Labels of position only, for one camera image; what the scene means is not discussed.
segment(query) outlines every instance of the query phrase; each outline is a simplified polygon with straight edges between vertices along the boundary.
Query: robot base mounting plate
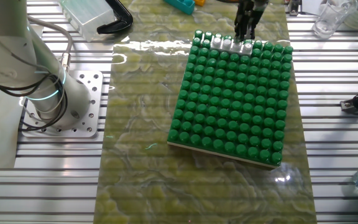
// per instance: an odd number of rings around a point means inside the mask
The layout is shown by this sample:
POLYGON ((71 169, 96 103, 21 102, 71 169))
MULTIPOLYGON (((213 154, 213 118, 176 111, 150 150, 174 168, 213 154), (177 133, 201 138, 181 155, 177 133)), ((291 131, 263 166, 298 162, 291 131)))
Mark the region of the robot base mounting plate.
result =
MULTIPOLYGON (((103 74, 96 71, 70 71, 70 75, 81 81, 91 95, 91 102, 87 114, 75 123, 71 128, 61 130, 49 127, 38 131, 23 131, 22 134, 27 138, 95 138, 98 134, 99 111, 101 104, 101 94, 103 87, 103 74)), ((27 100, 27 109, 30 114, 38 118, 37 112, 31 101, 27 100)), ((28 113, 24 113, 24 122, 33 126, 43 126, 45 123, 31 118, 28 113)))

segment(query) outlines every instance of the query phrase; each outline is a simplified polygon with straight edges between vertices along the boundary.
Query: teal object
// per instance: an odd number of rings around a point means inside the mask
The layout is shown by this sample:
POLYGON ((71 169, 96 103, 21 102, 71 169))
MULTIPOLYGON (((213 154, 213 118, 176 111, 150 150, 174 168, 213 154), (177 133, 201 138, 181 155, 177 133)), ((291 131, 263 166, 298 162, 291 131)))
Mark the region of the teal object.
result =
POLYGON ((194 11, 195 2, 193 0, 164 0, 164 1, 188 15, 191 15, 191 13, 193 13, 194 11))
MULTIPOLYGON (((194 39, 203 40, 203 31, 194 39)), ((272 168, 281 164, 291 75, 275 68, 291 61, 282 62, 281 45, 258 43, 249 59, 193 41, 169 144, 272 168)))

